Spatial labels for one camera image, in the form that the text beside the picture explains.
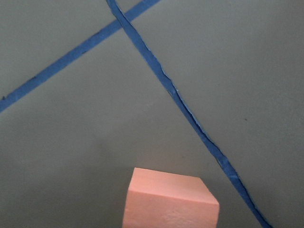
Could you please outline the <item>orange foam block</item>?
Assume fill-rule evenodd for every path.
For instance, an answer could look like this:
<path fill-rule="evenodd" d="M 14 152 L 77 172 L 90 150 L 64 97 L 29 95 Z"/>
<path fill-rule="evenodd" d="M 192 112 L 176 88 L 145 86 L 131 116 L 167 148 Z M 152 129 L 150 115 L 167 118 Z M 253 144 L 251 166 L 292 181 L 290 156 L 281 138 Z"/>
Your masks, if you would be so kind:
<path fill-rule="evenodd" d="M 198 177 L 134 168 L 124 228 L 215 228 L 219 202 Z"/>

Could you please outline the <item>crossing blue tape strip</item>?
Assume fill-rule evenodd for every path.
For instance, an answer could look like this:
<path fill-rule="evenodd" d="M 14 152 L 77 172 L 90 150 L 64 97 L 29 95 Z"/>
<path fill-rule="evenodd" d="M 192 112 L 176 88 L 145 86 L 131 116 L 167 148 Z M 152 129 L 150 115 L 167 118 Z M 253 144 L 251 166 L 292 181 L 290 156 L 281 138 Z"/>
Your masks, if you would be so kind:
<path fill-rule="evenodd" d="M 121 8 L 119 7 L 119 5 L 115 0 L 108 0 L 107 4 L 112 14 L 119 21 L 125 33 L 132 41 L 133 45 L 137 48 L 137 50 L 142 55 L 143 59 L 146 61 L 150 69 L 157 76 L 158 80 L 161 82 L 163 87 L 172 97 L 175 104 L 178 106 L 178 108 L 183 113 L 185 118 L 188 120 L 192 128 L 200 137 L 200 139 L 202 140 L 202 142 L 204 143 L 210 154 L 217 161 L 220 168 L 222 169 L 226 177 L 229 179 L 231 184 L 234 186 L 240 197 L 246 203 L 246 205 L 248 206 L 254 217 L 257 219 L 261 227 L 271 228 L 272 225 L 267 221 L 267 219 L 264 217 L 264 215 L 260 212 L 258 207 L 255 205 L 245 185 L 243 184 L 240 176 L 238 175 L 235 168 L 230 163 L 227 156 L 212 141 L 212 139 L 208 136 L 208 134 L 205 132 L 203 127 L 200 125 L 195 115 L 191 112 L 187 104 L 184 102 L 182 96 L 179 94 L 179 91 L 174 85 L 173 81 L 166 75 L 160 62 L 158 61 L 156 56 L 152 53 L 152 51 L 148 48 L 141 35 L 138 33 L 138 31 L 132 25 L 130 20 L 127 18 L 126 14 L 122 12 Z"/>

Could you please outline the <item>long blue tape strip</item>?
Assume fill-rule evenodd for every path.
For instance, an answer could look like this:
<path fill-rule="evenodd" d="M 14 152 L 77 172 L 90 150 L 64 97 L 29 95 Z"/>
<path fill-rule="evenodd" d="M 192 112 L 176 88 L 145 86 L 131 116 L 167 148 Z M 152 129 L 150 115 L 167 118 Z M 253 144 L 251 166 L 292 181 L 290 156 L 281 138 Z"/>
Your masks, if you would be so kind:
<path fill-rule="evenodd" d="M 41 84 L 48 81 L 55 74 L 66 68 L 68 65 L 82 57 L 84 54 L 95 48 L 97 45 L 108 39 L 122 28 L 120 22 L 115 19 L 90 36 L 88 39 L 77 45 L 72 50 L 61 56 L 55 62 L 41 70 L 39 73 L 18 86 L 8 95 L 0 99 L 0 111 L 4 112 L 7 108 L 14 105 L 27 94 L 35 90 Z"/>

